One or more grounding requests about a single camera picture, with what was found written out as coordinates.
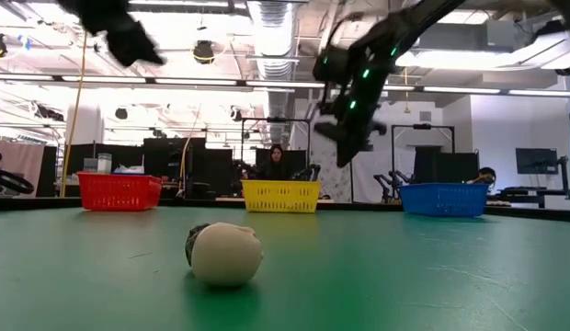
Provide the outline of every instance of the black panel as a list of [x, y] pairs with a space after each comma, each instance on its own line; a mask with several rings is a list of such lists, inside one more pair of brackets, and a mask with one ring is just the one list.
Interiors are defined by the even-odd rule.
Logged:
[[83, 171], [86, 158], [98, 158], [100, 153], [111, 154], [111, 171], [118, 166], [139, 166], [142, 164], [141, 146], [106, 145], [103, 143], [76, 144], [71, 147], [66, 175]]
[[141, 146], [97, 145], [97, 157], [100, 153], [111, 154], [111, 171], [120, 165], [140, 166], [142, 164], [143, 148]]
[[[307, 152], [306, 151], [284, 151], [283, 161], [287, 163], [291, 173], [298, 172], [307, 167]], [[256, 165], [262, 166], [268, 162], [268, 149], [256, 149]]]
[[232, 190], [232, 152], [225, 149], [193, 151], [193, 181], [210, 184], [210, 189], [217, 195], [229, 195]]
[[477, 177], [479, 156], [475, 153], [437, 153], [420, 150], [416, 153], [416, 183], [462, 183]]
[[56, 147], [44, 146], [40, 178], [36, 187], [37, 198], [51, 198], [56, 195], [54, 182], [56, 181]]
[[94, 149], [95, 157], [97, 157], [97, 145], [92, 143], [76, 144], [67, 148], [71, 149], [71, 154], [68, 159], [68, 167], [66, 169], [67, 176], [83, 171], [85, 159], [94, 157]]
[[557, 150], [554, 148], [517, 148], [519, 175], [558, 175]]
[[[167, 176], [169, 181], [178, 181], [180, 159], [187, 138], [144, 139], [144, 173], [155, 177]], [[191, 138], [189, 146], [205, 150], [205, 138]]]

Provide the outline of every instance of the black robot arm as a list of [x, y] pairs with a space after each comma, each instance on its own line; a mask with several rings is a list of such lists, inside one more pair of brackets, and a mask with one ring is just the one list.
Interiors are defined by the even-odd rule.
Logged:
[[129, 67], [136, 61], [164, 64], [140, 22], [129, 11], [128, 0], [57, 0], [69, 13], [79, 16], [92, 35], [107, 32], [109, 51], [118, 62]]
[[464, 1], [422, 0], [415, 6], [391, 13], [348, 49], [328, 45], [318, 56], [313, 76], [326, 82], [325, 96], [330, 83], [340, 85], [340, 94], [334, 102], [320, 105], [323, 115], [336, 117], [336, 124], [324, 122], [314, 126], [318, 133], [336, 142], [337, 166], [347, 165], [363, 149], [375, 127], [381, 127], [372, 117], [395, 60], [408, 51], [424, 31]]

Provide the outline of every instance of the ball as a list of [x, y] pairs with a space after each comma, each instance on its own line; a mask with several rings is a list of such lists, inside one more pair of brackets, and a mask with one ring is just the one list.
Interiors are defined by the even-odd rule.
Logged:
[[195, 277], [209, 286], [236, 287], [255, 276], [262, 258], [262, 246], [253, 229], [215, 223], [195, 240], [191, 268]]

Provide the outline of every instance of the desk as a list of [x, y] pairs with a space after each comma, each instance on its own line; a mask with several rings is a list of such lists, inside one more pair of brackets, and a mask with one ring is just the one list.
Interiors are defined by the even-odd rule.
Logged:
[[[252, 226], [263, 244], [260, 270], [237, 291], [207, 290], [185, 259], [188, 230], [218, 221]], [[0, 330], [162, 329], [570, 331], [570, 223], [0, 211]]]
[[[233, 201], [233, 202], [244, 202], [244, 198], [216, 198], [216, 201]], [[318, 203], [334, 203], [331, 199], [318, 200]]]

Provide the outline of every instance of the white wall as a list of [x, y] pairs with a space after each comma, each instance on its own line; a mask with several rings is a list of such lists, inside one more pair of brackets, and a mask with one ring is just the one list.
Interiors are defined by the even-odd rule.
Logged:
[[[550, 89], [563, 90], [563, 81]], [[470, 96], [443, 109], [443, 119], [445, 124], [457, 127], [457, 151], [478, 150], [480, 166], [495, 169], [496, 189], [538, 186], [539, 183], [560, 189], [563, 187], [561, 176], [538, 176], [537, 180], [536, 176], [518, 175], [516, 148], [555, 148], [559, 157], [570, 156], [568, 113], [568, 101], [564, 98]], [[469, 125], [470, 141], [466, 132]], [[570, 209], [570, 200], [547, 197], [546, 207]]]
[[474, 152], [471, 97], [462, 97], [445, 107], [442, 110], [442, 119], [444, 120], [444, 125], [454, 127], [456, 152]]
[[[383, 104], [375, 113], [374, 119], [388, 126], [387, 134], [379, 136], [373, 133], [370, 137], [373, 152], [359, 153], [353, 161], [354, 201], [377, 203], [381, 201], [382, 188], [373, 179], [373, 175], [385, 174], [392, 169], [391, 126], [393, 124], [420, 123], [420, 111], [430, 111], [430, 124], [442, 125], [442, 109], [436, 108], [433, 102], [410, 102], [409, 113], [405, 112], [406, 104], [398, 102], [393, 105]], [[438, 145], [450, 146], [450, 141], [442, 133], [431, 131], [415, 131], [413, 129], [395, 130], [395, 168], [404, 174], [414, 172], [415, 146]]]
[[[309, 100], [295, 99], [295, 114], [297, 118], [302, 118], [307, 110]], [[322, 182], [322, 194], [329, 195], [337, 203], [350, 202], [350, 167], [346, 166], [342, 169], [336, 166], [336, 145], [327, 140], [325, 137], [314, 131], [314, 124], [319, 116], [316, 114], [312, 123], [311, 130], [311, 146], [310, 146], [310, 163], [315, 163], [322, 167], [320, 171], [319, 181]], [[306, 132], [298, 126], [295, 133], [290, 139], [290, 149], [306, 149], [307, 135]]]

